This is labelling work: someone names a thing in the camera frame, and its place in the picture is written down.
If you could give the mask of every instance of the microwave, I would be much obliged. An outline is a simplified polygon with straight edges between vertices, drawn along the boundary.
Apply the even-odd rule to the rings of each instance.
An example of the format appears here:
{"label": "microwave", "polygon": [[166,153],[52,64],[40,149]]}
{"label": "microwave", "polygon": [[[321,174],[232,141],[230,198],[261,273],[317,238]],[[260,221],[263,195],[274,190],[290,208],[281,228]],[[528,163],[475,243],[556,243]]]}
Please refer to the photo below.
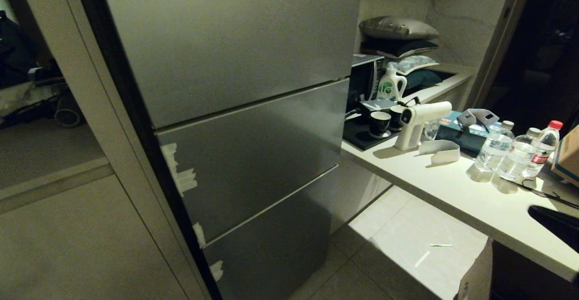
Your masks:
{"label": "microwave", "polygon": [[380,55],[354,54],[346,113],[355,110],[358,102],[376,98],[378,83],[385,73],[383,63],[384,57]]}

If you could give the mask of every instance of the pillow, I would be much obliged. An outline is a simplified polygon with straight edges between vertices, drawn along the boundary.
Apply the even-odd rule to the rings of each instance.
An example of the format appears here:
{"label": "pillow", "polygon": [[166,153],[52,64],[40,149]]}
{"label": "pillow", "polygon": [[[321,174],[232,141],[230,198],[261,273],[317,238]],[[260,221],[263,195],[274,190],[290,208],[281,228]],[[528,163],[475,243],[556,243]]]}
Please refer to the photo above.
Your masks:
{"label": "pillow", "polygon": [[440,76],[436,75],[434,71],[429,71],[428,69],[413,71],[406,76],[406,79],[408,82],[406,85],[407,90],[418,86],[432,86],[442,81]]}
{"label": "pillow", "polygon": [[438,45],[424,40],[371,40],[363,42],[362,48],[376,50],[376,54],[390,59],[399,59],[436,50]]}
{"label": "pillow", "polygon": [[360,23],[360,31],[371,38],[390,40],[431,40],[438,38],[438,31],[417,19],[396,16],[374,17]]}
{"label": "pillow", "polygon": [[423,55],[409,56],[399,61],[396,72],[406,76],[417,69],[430,67],[434,65],[439,65],[439,63],[437,63],[431,57],[426,57]]}

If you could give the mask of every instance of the white plastic jug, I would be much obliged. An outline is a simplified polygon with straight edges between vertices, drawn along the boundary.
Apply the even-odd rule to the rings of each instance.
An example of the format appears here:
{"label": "white plastic jug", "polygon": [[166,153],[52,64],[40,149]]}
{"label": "white plastic jug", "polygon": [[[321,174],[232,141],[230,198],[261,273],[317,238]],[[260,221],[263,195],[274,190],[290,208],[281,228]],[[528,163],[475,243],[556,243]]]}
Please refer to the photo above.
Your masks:
{"label": "white plastic jug", "polygon": [[394,63],[389,62],[386,73],[382,76],[378,84],[377,96],[378,98],[400,101],[402,100],[406,85],[406,77],[397,75]]}

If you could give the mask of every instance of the teal box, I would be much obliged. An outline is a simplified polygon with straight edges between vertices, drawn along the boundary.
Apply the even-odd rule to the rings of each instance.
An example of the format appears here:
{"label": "teal box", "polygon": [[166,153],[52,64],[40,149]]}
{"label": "teal box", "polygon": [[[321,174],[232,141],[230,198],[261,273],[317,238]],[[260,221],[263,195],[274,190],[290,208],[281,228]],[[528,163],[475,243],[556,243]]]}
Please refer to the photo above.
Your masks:
{"label": "teal box", "polygon": [[482,124],[471,125],[463,129],[456,119],[460,114],[461,112],[453,111],[449,116],[440,119],[440,127],[438,128],[436,139],[453,141],[459,145],[462,152],[476,156],[488,137],[489,130],[494,127],[500,127],[500,123],[492,124],[488,130]]}

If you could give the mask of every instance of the black cup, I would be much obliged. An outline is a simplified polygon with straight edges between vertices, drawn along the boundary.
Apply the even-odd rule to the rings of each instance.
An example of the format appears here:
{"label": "black cup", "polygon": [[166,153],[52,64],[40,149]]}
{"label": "black cup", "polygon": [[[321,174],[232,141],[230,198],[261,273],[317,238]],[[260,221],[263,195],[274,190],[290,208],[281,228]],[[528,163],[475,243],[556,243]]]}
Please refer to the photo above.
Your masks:
{"label": "black cup", "polygon": [[402,122],[400,121],[400,116],[402,116],[402,112],[406,109],[405,106],[395,105],[391,108],[388,108],[388,112],[392,119],[390,120],[390,130],[391,131],[401,131],[402,130]]}
{"label": "black cup", "polygon": [[390,114],[381,111],[370,113],[370,135],[374,138],[388,137],[388,125],[391,117]]}

